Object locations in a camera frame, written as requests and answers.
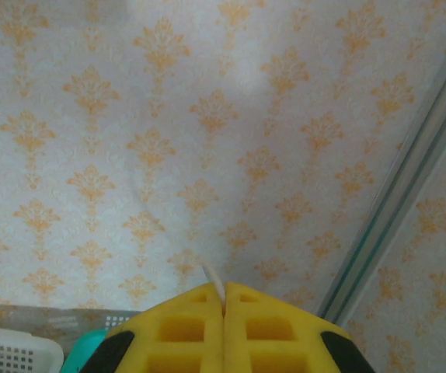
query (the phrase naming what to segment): black corner piece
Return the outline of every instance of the black corner piece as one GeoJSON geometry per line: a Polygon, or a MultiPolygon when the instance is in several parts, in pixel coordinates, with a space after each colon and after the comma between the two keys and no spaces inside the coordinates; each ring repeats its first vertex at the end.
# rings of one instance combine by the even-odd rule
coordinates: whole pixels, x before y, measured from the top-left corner
{"type": "Polygon", "coordinates": [[[375,373],[352,340],[334,332],[323,332],[322,339],[340,373],[375,373]]]}
{"type": "Polygon", "coordinates": [[[79,373],[114,373],[127,353],[133,332],[121,332],[104,340],[79,373]]]}

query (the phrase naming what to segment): wall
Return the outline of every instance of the wall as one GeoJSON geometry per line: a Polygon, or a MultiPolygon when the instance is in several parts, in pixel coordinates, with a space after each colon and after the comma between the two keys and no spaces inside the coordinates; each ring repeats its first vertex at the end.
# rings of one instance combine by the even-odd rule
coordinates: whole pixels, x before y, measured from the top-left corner
{"type": "Polygon", "coordinates": [[[376,371],[446,371],[446,152],[348,328],[376,371]]]}
{"type": "Polygon", "coordinates": [[[445,58],[446,0],[0,0],[0,303],[316,310],[445,58]]]}

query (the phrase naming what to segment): plastic basket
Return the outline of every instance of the plastic basket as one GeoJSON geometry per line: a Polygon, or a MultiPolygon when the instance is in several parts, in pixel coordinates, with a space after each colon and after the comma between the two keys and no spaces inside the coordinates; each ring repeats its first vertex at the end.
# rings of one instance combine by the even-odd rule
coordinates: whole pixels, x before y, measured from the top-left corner
{"type": "Polygon", "coordinates": [[[63,360],[53,340],[0,329],[0,373],[58,373],[63,360]]]}
{"type": "Polygon", "coordinates": [[[96,330],[83,335],[76,341],[61,373],[77,373],[90,359],[97,347],[106,338],[107,330],[96,330]]]}

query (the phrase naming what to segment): white cable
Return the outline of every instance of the white cable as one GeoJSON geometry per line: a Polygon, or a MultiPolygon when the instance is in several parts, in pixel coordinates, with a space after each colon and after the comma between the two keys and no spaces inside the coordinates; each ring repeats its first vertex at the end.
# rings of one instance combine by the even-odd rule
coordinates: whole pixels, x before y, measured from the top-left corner
{"type": "Polygon", "coordinates": [[[200,265],[204,270],[204,274],[206,275],[207,280],[214,284],[216,292],[218,293],[221,299],[221,303],[223,303],[223,306],[225,306],[226,303],[225,286],[223,285],[223,282],[221,282],[221,279],[216,273],[216,270],[213,268],[212,265],[210,265],[205,260],[200,260],[200,265]]]}

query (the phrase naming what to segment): yellow plastic object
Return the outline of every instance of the yellow plastic object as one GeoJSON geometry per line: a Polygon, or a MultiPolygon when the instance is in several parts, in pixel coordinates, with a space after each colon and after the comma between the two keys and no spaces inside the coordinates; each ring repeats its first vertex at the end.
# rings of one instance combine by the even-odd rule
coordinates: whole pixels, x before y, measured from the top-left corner
{"type": "Polygon", "coordinates": [[[222,373],[223,312],[213,284],[163,302],[112,329],[134,339],[116,373],[222,373]]]}
{"type": "Polygon", "coordinates": [[[225,373],[340,373],[322,341],[334,324],[241,284],[228,283],[225,373]]]}

